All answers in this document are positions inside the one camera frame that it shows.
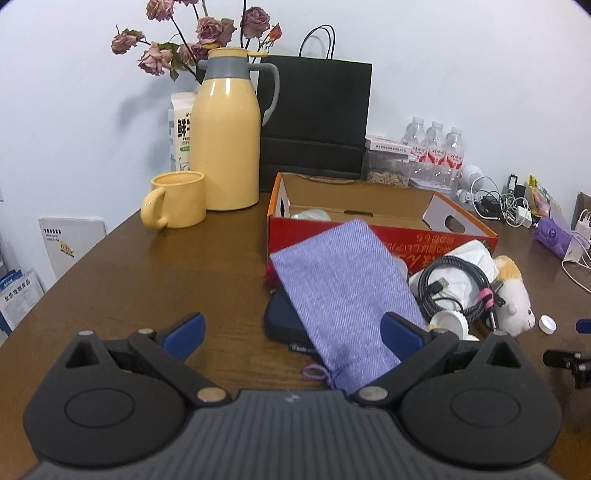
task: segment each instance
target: purple cloth pouch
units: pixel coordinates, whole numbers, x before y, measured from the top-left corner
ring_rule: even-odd
[[[347,394],[400,363],[382,343],[386,312],[426,329],[394,257],[361,220],[271,254],[271,261],[330,372],[330,385]]]

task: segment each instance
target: gray thermos handle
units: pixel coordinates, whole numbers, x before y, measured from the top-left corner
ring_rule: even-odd
[[[250,64],[248,66],[249,71],[258,70],[268,70],[273,74],[273,80],[275,82],[275,90],[273,91],[273,100],[271,101],[271,106],[265,111],[265,114],[262,116],[262,126],[264,127],[267,122],[269,121],[271,115],[275,111],[275,107],[277,106],[277,100],[279,99],[279,70],[277,69],[276,65],[272,63],[255,63]]]

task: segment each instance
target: black clip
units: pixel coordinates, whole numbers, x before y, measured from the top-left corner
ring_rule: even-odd
[[[546,350],[542,357],[544,365],[553,368],[569,369],[574,377],[577,390],[591,387],[591,355],[564,350]]]

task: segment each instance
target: white speaker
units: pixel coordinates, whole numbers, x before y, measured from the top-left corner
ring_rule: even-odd
[[[470,191],[472,183],[484,174],[482,170],[476,165],[463,165],[460,170],[460,186],[467,191]],[[482,188],[485,179],[480,179],[474,184],[473,191],[476,192]]]

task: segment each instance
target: cardboard box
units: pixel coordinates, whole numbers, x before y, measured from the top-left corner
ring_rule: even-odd
[[[325,210],[333,222],[295,220],[308,209]],[[268,253],[290,247],[341,223],[361,218],[416,273],[473,239],[492,253],[497,234],[443,195],[360,180],[279,173],[267,212]]]

